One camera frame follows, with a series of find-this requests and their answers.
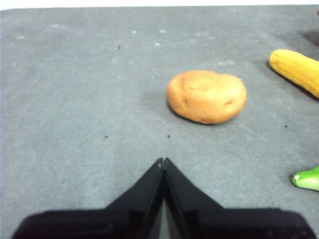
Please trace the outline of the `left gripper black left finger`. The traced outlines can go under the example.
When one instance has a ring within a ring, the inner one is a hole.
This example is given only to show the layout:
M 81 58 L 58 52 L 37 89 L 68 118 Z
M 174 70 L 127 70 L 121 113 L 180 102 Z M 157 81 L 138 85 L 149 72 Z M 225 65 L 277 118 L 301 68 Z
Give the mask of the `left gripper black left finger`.
M 161 208 L 163 159 L 159 158 L 107 207 L 46 211 L 26 217 L 14 239 L 146 239 Z

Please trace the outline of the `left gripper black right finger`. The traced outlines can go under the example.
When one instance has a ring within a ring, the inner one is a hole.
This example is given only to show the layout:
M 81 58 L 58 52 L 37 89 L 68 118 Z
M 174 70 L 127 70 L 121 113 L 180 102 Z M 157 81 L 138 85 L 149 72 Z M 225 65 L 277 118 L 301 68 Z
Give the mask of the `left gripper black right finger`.
M 184 239 L 314 239 L 298 213 L 274 208 L 227 209 L 197 188 L 168 158 L 164 198 Z

